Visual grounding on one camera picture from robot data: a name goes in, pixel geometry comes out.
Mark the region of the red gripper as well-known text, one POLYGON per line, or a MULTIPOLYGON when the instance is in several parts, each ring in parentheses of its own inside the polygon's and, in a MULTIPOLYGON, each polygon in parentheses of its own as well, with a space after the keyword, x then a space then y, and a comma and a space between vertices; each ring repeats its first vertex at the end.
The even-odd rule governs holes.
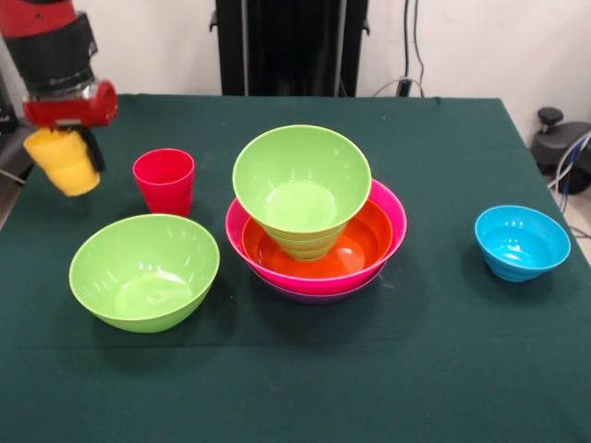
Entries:
POLYGON ((97 173, 105 171, 103 153, 87 127, 108 126, 116 118, 118 96, 112 82, 95 81, 82 90, 59 97, 26 95, 22 108, 27 119, 37 127, 84 126, 81 137, 87 145, 90 162, 97 173))

